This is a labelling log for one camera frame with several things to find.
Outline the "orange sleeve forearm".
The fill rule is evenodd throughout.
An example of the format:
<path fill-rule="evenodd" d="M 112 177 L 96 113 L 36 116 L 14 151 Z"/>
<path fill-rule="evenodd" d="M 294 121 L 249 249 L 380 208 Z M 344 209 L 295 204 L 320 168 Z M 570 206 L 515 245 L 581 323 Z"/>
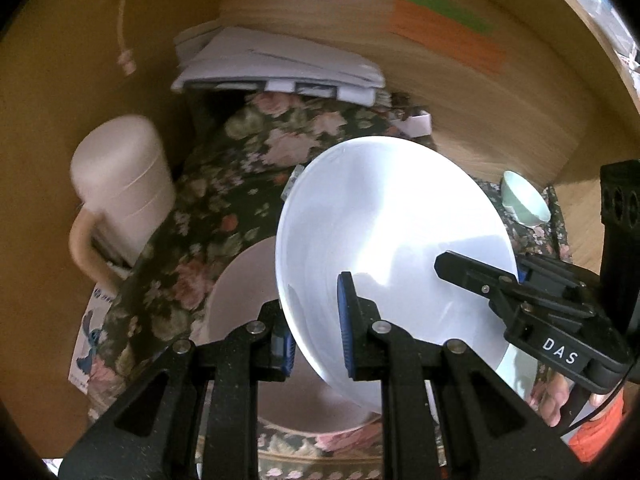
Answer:
<path fill-rule="evenodd" d="M 602 415 L 583 424 L 568 446 L 583 463 L 590 463 L 605 448 L 624 419 L 624 396 L 619 393 Z"/>

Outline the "person's right hand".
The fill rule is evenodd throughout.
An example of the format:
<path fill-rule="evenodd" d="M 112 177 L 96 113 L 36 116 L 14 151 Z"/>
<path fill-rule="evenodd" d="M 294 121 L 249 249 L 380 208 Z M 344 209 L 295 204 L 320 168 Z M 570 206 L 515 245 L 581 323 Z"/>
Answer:
<path fill-rule="evenodd" d="M 560 422 L 561 408 L 567 404 L 572 389 L 570 382 L 557 372 L 553 372 L 548 382 L 542 387 L 537 411 L 548 426 L 555 427 Z M 592 418 L 602 418 L 621 395 L 619 393 L 614 401 L 610 400 L 611 396 L 609 394 L 593 394 L 590 396 L 589 403 L 594 408 L 603 408 L 600 413 L 593 412 Z"/>

